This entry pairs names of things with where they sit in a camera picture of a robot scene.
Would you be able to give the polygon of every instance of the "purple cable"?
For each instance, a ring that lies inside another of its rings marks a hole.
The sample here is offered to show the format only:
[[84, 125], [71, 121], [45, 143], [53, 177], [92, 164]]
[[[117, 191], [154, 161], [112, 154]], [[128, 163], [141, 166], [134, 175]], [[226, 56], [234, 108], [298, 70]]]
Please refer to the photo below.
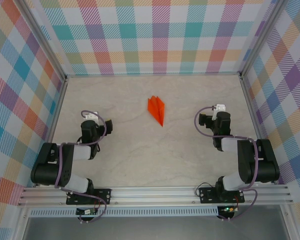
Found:
[[252, 178], [252, 181], [251, 183], [246, 186], [246, 187], [242, 187], [240, 188], [240, 190], [242, 190], [243, 192], [249, 192], [249, 191], [254, 191], [255, 192], [255, 197], [254, 197], [254, 200], [252, 201], [251, 205], [243, 212], [241, 213], [240, 215], [237, 215], [233, 218], [231, 218], [231, 220], [234, 220], [234, 219], [238, 219], [240, 217], [242, 217], [244, 214], [246, 214], [252, 207], [253, 205], [255, 204], [256, 200], [257, 200], [257, 197], [258, 197], [258, 192], [257, 190], [255, 190], [254, 188], [251, 188], [252, 185], [255, 183], [256, 179], [257, 179], [257, 175], [258, 175], [258, 168], [259, 168], [259, 155], [258, 155], [258, 147], [257, 147], [257, 144], [256, 144], [256, 141], [253, 140], [251, 137], [244, 137], [244, 136], [227, 136], [227, 135], [209, 135], [209, 134], [206, 134], [202, 131], [200, 131], [200, 129], [198, 128], [198, 125], [197, 125], [197, 117], [198, 115], [203, 111], [203, 110], [206, 110], [206, 109], [211, 109], [213, 110], [215, 106], [207, 106], [207, 107], [204, 107], [204, 108], [201, 108], [194, 116], [194, 126], [195, 126], [195, 129], [201, 133], [203, 136], [206, 136], [206, 137], [210, 137], [210, 138], [234, 138], [234, 139], [243, 139], [243, 140], [249, 140], [250, 142], [252, 142], [253, 144], [253, 148], [254, 148], [254, 157], [255, 157], [255, 165], [254, 165], [254, 174], [253, 174], [253, 178]]
[[[103, 138], [104, 136], [106, 135], [107, 133], [107, 125], [106, 125], [106, 122], [105, 120], [97, 113], [93, 112], [93, 111], [89, 111], [89, 110], [82, 110], [81, 111], [81, 116], [84, 118], [84, 114], [83, 113], [90, 113], [90, 114], [93, 114], [93, 115], [96, 115], [100, 120], [101, 122], [103, 123], [104, 125], [104, 132], [102, 134], [102, 136], [97, 140], [97, 141], [94, 141], [94, 142], [91, 142], [91, 143], [78, 143], [78, 142], [63, 142], [60, 144], [60, 147], [59, 147], [59, 171], [58, 171], [58, 175], [56, 177], [56, 180], [55, 180], [55, 184], [54, 184], [54, 187], [57, 189], [58, 188], [58, 183], [59, 183], [59, 180], [60, 180], [60, 177], [61, 177], [61, 172], [62, 172], [62, 165], [63, 165], [63, 158], [62, 158], [62, 147], [64, 144], [69, 144], [69, 145], [81, 145], [81, 146], [89, 146], [89, 145], [94, 145], [94, 144], [97, 144], [99, 143]], [[62, 188], [61, 189], [62, 191], [64, 192], [73, 192], [74, 194], [77, 194], [77, 195], [81, 195], [81, 196], [84, 196], [84, 197], [88, 197], [88, 198], [93, 198], [93, 199], [97, 199], [101, 202], [103, 202], [104, 204], [104, 211], [101, 215], [93, 218], [91, 221], [87, 221], [86, 223], [92, 223], [98, 219], [101, 218], [102, 215], [104, 215], [106, 213], [106, 209], [107, 209], [107, 203], [100, 197], [97, 197], [97, 196], [93, 196], [93, 195], [89, 195], [89, 194], [84, 194], [84, 193], [80, 193], [80, 192], [75, 192], [75, 191], [71, 191], [71, 190], [67, 190], [65, 188]]]
[[256, 144], [256, 141], [253, 140], [251, 137], [245, 137], [245, 136], [227, 136], [227, 135], [209, 135], [209, 134], [206, 134], [202, 131], [200, 131], [200, 129], [198, 128], [198, 125], [197, 125], [197, 117], [198, 115], [203, 111], [203, 110], [206, 110], [206, 109], [211, 109], [213, 110], [214, 109], [214, 106], [206, 106], [204, 108], [201, 108], [194, 116], [194, 126], [195, 126], [195, 129], [201, 133], [203, 136], [206, 136], [206, 137], [210, 137], [210, 138], [233, 138], [233, 139], [243, 139], [243, 140], [249, 140], [250, 142], [252, 142], [253, 144], [253, 147], [254, 147], [254, 156], [255, 156], [255, 165], [254, 165], [254, 174], [253, 174], [253, 178], [251, 180], [251, 183], [248, 185], [248, 186], [245, 186], [245, 187], [242, 187], [240, 190], [245, 190], [245, 189], [249, 189], [253, 186], [253, 184], [255, 183], [256, 179], [257, 179], [257, 175], [258, 175], [258, 168], [259, 168], [259, 164], [258, 164], [258, 161], [259, 161], [259, 155], [258, 155], [258, 147], [257, 147], [257, 144]]

